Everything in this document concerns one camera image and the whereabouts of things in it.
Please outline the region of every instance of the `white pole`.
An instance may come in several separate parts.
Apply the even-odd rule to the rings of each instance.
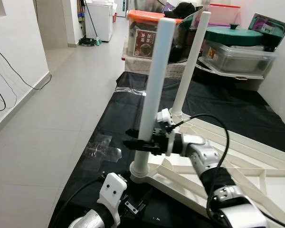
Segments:
[[[182,78],[180,81],[180,87],[177,91],[174,104],[171,109],[171,114],[173,115],[182,115],[181,109],[185,101],[185,97],[186,97],[186,94],[189,88],[190,80],[193,75],[196,61],[198,60],[198,57],[199,57],[200,47],[205,37],[205,33],[206,33],[206,29],[208,26],[210,16],[211,16],[210,12],[202,12],[201,14],[199,26],[198,26],[196,35],[192,43],[188,61],[187,61],[184,73],[182,74]]]
[[[162,95],[162,86],[166,75],[176,21],[162,18],[159,21],[154,44],[152,63],[147,83],[146,97],[143,103],[142,118],[138,139],[150,141],[154,129],[158,107]],[[132,175],[144,177],[149,168],[148,152],[136,151],[134,162],[130,166]]]

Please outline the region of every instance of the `transparent plastic film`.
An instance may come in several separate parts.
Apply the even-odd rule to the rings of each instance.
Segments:
[[[122,151],[119,148],[109,146],[112,137],[98,134],[93,142],[88,142],[83,156],[85,159],[82,168],[89,171],[98,171],[102,162],[115,162],[122,158]]]
[[[134,88],[130,88],[130,87],[116,87],[115,93],[119,93],[119,92],[127,92],[130,94],[140,95],[140,96],[146,96],[147,95],[145,90],[139,90],[139,89],[134,89]]]

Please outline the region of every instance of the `plastic storage box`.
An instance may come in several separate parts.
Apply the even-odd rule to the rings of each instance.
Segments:
[[[211,12],[211,17],[209,23],[217,25],[235,23],[240,8],[240,6],[210,4],[209,12]]]
[[[206,41],[202,58],[219,72],[262,76],[274,60],[274,52],[231,48]]]
[[[127,51],[129,56],[152,58],[157,25],[160,18],[164,16],[163,13],[140,10],[129,11],[129,40]],[[176,19],[176,24],[179,24],[181,21],[182,19]]]

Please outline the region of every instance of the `white robot bracket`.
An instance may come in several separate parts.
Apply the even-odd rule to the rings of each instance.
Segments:
[[[116,228],[120,224],[120,216],[118,214],[118,207],[121,202],[121,197],[127,189],[127,184],[117,174],[109,173],[105,182],[100,189],[99,199],[97,203],[105,205],[111,212],[114,224],[112,228]]]

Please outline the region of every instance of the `broom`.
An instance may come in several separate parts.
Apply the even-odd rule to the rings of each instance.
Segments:
[[[88,8],[88,6],[87,6],[86,0],[85,0],[85,5],[86,5],[86,8],[87,8],[87,12],[89,13],[91,22],[92,22],[92,25],[93,25],[93,28],[94,28],[94,32],[95,32],[95,34],[96,34],[96,45],[99,46],[99,45],[101,44],[101,40],[100,40],[100,38],[98,37],[98,35],[97,35],[97,33],[96,33],[96,29],[95,29],[95,26],[94,26],[94,23],[93,23],[91,14],[90,14],[90,10],[89,10],[89,8]]]

